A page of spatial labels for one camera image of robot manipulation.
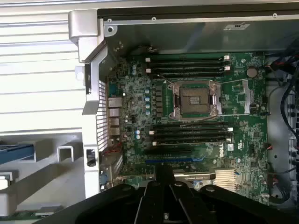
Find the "grey parts rack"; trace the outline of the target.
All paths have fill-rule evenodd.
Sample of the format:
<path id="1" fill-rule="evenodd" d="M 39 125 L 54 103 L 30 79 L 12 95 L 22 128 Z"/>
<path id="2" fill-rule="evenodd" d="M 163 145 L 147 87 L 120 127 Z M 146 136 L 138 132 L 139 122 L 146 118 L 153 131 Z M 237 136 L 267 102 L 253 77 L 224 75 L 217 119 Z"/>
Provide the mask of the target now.
<path id="1" fill-rule="evenodd" d="M 8 175 L 11 181 L 0 190 L 0 216 L 18 210 L 66 208 L 85 199 L 80 133 L 0 137 L 0 146 L 4 144 L 30 146 L 33 153 L 21 158 L 17 151 L 8 162 L 0 154 L 0 175 Z"/>

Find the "black expansion slot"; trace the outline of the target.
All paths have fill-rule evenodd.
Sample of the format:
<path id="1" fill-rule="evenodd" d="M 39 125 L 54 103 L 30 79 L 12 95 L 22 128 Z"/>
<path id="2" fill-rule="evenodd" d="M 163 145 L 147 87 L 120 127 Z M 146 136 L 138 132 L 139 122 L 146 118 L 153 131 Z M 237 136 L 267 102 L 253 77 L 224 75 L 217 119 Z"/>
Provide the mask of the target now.
<path id="1" fill-rule="evenodd" d="M 192 152 L 188 148 L 151 148 L 144 151 L 145 155 L 184 154 Z"/>

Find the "black graphics card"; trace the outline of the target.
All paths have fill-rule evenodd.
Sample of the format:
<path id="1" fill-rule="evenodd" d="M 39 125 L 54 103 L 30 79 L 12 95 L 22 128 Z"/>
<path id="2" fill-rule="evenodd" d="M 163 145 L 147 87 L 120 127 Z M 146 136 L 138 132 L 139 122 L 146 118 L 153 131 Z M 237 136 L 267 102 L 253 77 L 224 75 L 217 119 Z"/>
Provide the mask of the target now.
<path id="1" fill-rule="evenodd" d="M 176 181 L 193 182 L 193 181 L 207 181 L 216 178 L 215 172 L 193 172 L 193 173 L 175 173 Z"/>

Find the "silver CPU chip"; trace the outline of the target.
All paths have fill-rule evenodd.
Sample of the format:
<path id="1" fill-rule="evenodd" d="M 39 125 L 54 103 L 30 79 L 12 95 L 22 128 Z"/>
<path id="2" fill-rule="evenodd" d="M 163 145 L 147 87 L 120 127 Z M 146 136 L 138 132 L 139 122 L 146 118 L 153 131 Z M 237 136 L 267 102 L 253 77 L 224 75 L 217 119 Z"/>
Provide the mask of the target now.
<path id="1" fill-rule="evenodd" d="M 6 189 L 11 184 L 10 177 L 8 175 L 0 175 L 0 190 Z"/>

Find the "rear port block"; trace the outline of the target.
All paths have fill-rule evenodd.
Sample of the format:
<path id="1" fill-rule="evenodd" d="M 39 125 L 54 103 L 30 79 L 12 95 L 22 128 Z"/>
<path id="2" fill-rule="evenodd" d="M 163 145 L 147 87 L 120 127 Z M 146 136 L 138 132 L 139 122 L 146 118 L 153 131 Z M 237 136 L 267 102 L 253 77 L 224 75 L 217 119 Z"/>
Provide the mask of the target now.
<path id="1" fill-rule="evenodd" d="M 122 108 L 122 98 L 114 97 L 108 99 L 108 124 L 109 133 L 112 136 L 120 135 L 120 109 Z"/>

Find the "black RAM slot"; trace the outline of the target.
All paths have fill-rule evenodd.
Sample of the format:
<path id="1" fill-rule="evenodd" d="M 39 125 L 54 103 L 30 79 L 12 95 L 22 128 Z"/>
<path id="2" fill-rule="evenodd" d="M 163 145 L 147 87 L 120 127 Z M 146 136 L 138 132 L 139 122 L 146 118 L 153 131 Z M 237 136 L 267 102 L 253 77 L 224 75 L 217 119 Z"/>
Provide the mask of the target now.
<path id="1" fill-rule="evenodd" d="M 219 133 L 219 132 L 233 132 L 232 127 L 228 128 L 212 128 L 212 129 L 184 129 L 184 130 L 151 130 L 149 135 L 158 134 L 173 134 L 173 133 Z"/>
<path id="2" fill-rule="evenodd" d="M 229 72 L 187 72 L 187 73 L 161 73 L 161 74 L 148 74 L 151 79 L 160 78 L 161 76 L 165 78 L 214 78 L 214 77 L 224 77 L 228 75 Z"/>
<path id="3" fill-rule="evenodd" d="M 153 126 L 154 129 L 164 128 L 187 128 L 187 127 L 227 127 L 228 123 L 200 123 L 200 124 L 174 124 L 174 125 L 160 125 Z"/>
<path id="4" fill-rule="evenodd" d="M 221 67 L 230 65 L 229 62 L 206 62 L 206 63 L 149 63 L 149 68 L 160 67 Z"/>
<path id="5" fill-rule="evenodd" d="M 145 62 L 147 63 L 153 63 L 153 62 L 159 62 L 159 63 L 165 63 L 165 62 L 222 62 L 222 61 L 229 61 L 230 56 L 222 56 L 218 58 L 150 58 L 146 57 Z"/>
<path id="6" fill-rule="evenodd" d="M 203 140 L 160 140 L 153 141 L 152 146 L 161 146 L 161 145 L 176 145 L 176 144 L 202 144 L 202 143 L 214 143 L 214 142 L 232 142 L 231 138 L 225 139 L 203 139 Z"/>
<path id="7" fill-rule="evenodd" d="M 146 69 L 146 73 L 159 73 L 159 72 L 212 72 L 212 71 L 229 71 L 230 66 L 225 67 L 199 67 L 199 68 L 156 68 Z"/>
<path id="8" fill-rule="evenodd" d="M 200 138 L 222 138 L 231 137 L 231 134 L 204 134 L 204 135 L 167 135 L 167 136 L 155 136 L 154 140 L 170 140 L 170 139 L 200 139 Z"/>

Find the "green motherboard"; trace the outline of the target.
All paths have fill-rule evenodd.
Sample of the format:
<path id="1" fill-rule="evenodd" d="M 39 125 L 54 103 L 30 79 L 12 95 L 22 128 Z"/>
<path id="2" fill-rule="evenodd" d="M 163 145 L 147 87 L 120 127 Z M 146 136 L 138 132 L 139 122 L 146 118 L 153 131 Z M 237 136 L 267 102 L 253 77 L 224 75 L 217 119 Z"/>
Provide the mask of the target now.
<path id="1" fill-rule="evenodd" d="M 214 78 L 160 78 L 151 79 L 146 57 L 150 58 L 218 58 L 230 56 L 230 70 L 224 77 Z M 267 106 L 265 57 L 258 53 L 198 53 L 173 55 L 127 56 L 121 58 L 116 68 L 107 77 L 109 98 L 121 97 L 120 135 L 110 135 L 109 154 L 122 153 L 122 169 L 116 177 L 116 183 L 126 183 L 139 187 L 142 182 L 155 178 L 155 167 L 168 165 L 173 173 L 215 172 L 218 169 L 234 169 L 236 174 L 236 192 L 260 203 L 269 203 L 267 177 L 259 170 L 261 164 L 267 164 L 267 157 L 259 155 L 267 147 Z M 256 67 L 258 75 L 249 78 L 246 70 Z M 199 68 L 197 67 L 160 67 L 160 68 Z M 222 115 L 205 120 L 176 120 L 169 118 L 173 112 L 172 91 L 168 85 L 179 81 L 215 81 L 221 84 L 220 102 Z M 228 123 L 227 127 L 187 127 L 154 129 L 153 126 L 174 124 Z M 186 130 L 232 127 L 233 132 L 219 133 L 173 133 L 149 135 L 151 130 Z M 176 144 L 152 146 L 155 136 L 167 135 L 204 135 L 231 134 L 232 142 L 214 142 L 202 144 Z M 151 148 L 188 148 L 192 152 L 184 154 L 145 155 Z M 146 164 L 145 160 L 192 158 L 193 162 L 168 162 Z"/>

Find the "silver chipset heatsink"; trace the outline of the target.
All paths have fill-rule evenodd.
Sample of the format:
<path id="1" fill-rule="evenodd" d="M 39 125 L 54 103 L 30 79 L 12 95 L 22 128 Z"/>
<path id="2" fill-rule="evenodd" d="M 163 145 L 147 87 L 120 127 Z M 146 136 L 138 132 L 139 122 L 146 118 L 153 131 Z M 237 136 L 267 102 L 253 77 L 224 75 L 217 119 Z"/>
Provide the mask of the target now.
<path id="1" fill-rule="evenodd" d="M 215 171 L 213 185 L 236 192 L 236 174 L 234 169 L 218 169 Z"/>

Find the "CPU socket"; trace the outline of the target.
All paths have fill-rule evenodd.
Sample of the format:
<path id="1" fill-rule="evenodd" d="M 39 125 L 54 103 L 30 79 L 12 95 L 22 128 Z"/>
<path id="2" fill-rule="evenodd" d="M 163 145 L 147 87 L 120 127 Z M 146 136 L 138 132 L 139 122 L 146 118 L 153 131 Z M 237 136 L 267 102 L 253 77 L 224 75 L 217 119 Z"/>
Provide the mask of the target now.
<path id="1" fill-rule="evenodd" d="M 221 84 L 215 81 L 179 81 L 168 85 L 172 91 L 176 120 L 205 120 L 222 115 Z"/>

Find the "blue expansion slot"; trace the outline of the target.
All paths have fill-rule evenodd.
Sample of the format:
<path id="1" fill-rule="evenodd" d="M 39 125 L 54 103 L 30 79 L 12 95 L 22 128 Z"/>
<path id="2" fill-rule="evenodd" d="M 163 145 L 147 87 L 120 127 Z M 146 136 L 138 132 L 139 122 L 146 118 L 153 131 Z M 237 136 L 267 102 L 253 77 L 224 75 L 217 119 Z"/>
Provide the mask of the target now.
<path id="1" fill-rule="evenodd" d="M 146 164 L 152 163 L 168 163 L 168 162 L 193 162 L 192 158 L 179 158 L 179 159 L 157 159 L 157 160 L 145 160 Z"/>

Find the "open grey PC case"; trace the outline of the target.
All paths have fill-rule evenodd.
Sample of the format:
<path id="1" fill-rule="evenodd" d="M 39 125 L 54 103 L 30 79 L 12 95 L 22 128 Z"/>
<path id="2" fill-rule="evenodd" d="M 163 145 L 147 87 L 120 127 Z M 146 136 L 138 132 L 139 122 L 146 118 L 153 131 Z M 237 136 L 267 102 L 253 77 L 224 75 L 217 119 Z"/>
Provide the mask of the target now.
<path id="1" fill-rule="evenodd" d="M 75 10 L 69 38 L 84 64 L 85 196 L 115 185 L 123 154 L 109 154 L 107 77 L 127 56 L 258 53 L 265 57 L 267 147 L 259 170 L 269 203 L 299 207 L 299 13 L 217 12 L 203 7 Z"/>

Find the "green RAM stick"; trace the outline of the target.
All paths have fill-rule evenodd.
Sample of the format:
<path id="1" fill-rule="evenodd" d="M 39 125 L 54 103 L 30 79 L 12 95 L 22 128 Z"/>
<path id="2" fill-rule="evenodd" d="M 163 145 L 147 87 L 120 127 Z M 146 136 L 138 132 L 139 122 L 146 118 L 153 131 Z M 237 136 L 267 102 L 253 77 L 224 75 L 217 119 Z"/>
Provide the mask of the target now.
<path id="1" fill-rule="evenodd" d="M 12 218 L 15 220 L 30 220 L 30 219 L 40 219 L 50 215 L 55 214 L 55 211 L 35 211 L 35 210 L 27 210 L 27 211 L 17 211 L 12 215 Z"/>

